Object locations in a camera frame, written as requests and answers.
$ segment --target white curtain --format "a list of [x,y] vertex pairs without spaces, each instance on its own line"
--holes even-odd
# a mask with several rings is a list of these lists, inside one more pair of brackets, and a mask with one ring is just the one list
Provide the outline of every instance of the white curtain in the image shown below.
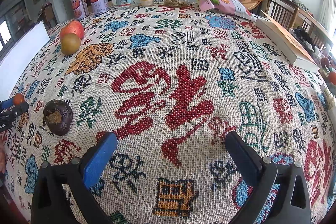
[[330,33],[334,35],[336,28],[336,0],[323,0],[319,22]]

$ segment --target pink snack bag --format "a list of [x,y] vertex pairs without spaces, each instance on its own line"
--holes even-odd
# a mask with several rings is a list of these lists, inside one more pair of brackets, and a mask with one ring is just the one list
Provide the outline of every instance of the pink snack bag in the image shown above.
[[197,0],[202,12],[214,9],[228,15],[235,15],[256,22],[256,17],[239,0]]

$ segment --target book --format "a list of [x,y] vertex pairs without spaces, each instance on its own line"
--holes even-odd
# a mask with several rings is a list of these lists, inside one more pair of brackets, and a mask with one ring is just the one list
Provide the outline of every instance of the book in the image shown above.
[[290,64],[311,72],[318,72],[319,67],[301,44],[285,28],[281,25],[282,28],[280,28],[278,25],[280,24],[275,24],[273,19],[258,18],[256,21],[256,26],[278,46]]

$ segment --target tablecloth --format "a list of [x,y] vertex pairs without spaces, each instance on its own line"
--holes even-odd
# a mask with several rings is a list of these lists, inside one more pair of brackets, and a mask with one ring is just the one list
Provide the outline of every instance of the tablecloth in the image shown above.
[[[336,162],[323,79],[290,65],[253,22],[195,4],[111,8],[81,20],[81,47],[64,56],[66,23],[50,30],[12,92],[24,94],[28,112],[1,133],[6,186],[27,220],[41,163],[68,163],[111,131],[117,150],[90,191],[114,223],[227,223],[252,191],[224,146],[232,130],[261,157],[300,161],[312,223],[323,218]],[[53,99],[73,110],[61,137],[43,124]]]

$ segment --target metal screw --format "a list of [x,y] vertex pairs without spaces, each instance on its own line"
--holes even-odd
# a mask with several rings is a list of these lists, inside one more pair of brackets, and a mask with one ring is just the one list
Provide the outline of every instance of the metal screw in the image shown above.
[[301,167],[301,162],[299,162],[299,161],[296,160],[296,161],[294,162],[294,165],[295,165],[296,167]]
[[71,160],[71,163],[72,164],[78,164],[79,162],[80,162],[80,158],[78,158],[78,157],[76,157],[76,158],[73,158],[72,160]]
[[269,157],[263,157],[262,161],[266,164],[270,164],[272,162]]
[[47,168],[49,165],[49,162],[45,161],[41,164],[41,168]]

